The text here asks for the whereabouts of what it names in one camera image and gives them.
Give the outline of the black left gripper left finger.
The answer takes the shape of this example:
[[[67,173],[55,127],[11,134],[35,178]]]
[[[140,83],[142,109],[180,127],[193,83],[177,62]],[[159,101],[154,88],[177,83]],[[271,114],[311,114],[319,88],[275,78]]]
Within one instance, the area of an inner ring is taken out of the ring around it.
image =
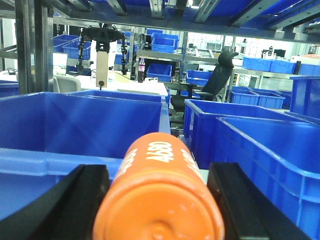
[[[105,165],[80,165],[35,201],[0,222],[2,240],[91,240],[110,187]]]

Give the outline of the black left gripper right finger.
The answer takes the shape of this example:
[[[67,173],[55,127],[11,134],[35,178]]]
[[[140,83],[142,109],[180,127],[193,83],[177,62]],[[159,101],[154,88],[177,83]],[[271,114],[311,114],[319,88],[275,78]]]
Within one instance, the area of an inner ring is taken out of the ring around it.
[[[237,163],[213,162],[207,186],[216,200],[226,240],[308,240],[249,180]]]

